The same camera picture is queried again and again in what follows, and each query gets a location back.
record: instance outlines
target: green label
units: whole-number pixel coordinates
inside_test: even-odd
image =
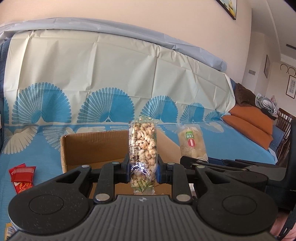
[[[189,138],[193,138],[194,139],[193,132],[192,131],[186,132],[186,138],[187,139],[189,139]]]

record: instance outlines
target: chair backrest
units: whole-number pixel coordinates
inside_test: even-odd
[[[290,134],[291,120],[296,119],[296,117],[283,110],[282,108],[279,108],[278,116],[279,117],[276,123],[276,127],[280,128],[284,132],[283,139],[287,139]]]

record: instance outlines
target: clear plastic packaging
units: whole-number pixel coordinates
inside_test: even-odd
[[[156,182],[158,120],[139,116],[129,123],[129,160],[134,194],[152,195]]]
[[[198,125],[177,124],[182,156],[208,161],[202,131]]]
[[[278,107],[278,103],[277,103],[277,101],[276,101],[276,98],[275,98],[275,96],[273,95],[272,97],[271,97],[271,102],[274,104],[274,106],[275,106],[275,108],[276,108],[276,113],[278,114],[279,113],[279,107]]]

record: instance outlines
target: black cable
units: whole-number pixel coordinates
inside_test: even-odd
[[[281,236],[278,236],[278,241],[283,240],[290,231],[290,229],[287,229]]]

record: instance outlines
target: wall decoration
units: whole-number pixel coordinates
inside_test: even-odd
[[[236,20],[237,18],[237,0],[216,0]]]
[[[290,75],[286,95],[295,99],[295,94],[296,94],[296,77]]]
[[[266,55],[265,67],[264,67],[264,74],[266,78],[268,78],[269,70],[270,70],[270,60],[268,55]]]
[[[282,67],[283,65],[286,66],[286,68],[287,68],[287,72],[286,72],[286,73],[292,75],[292,74],[290,73],[290,69],[291,69],[291,72],[292,72],[292,73],[294,72],[294,75],[292,75],[292,76],[295,76],[295,77],[296,77],[296,70],[295,70],[293,67],[288,68],[288,66],[287,66],[286,64],[281,64],[280,69],[281,69],[281,67]]]

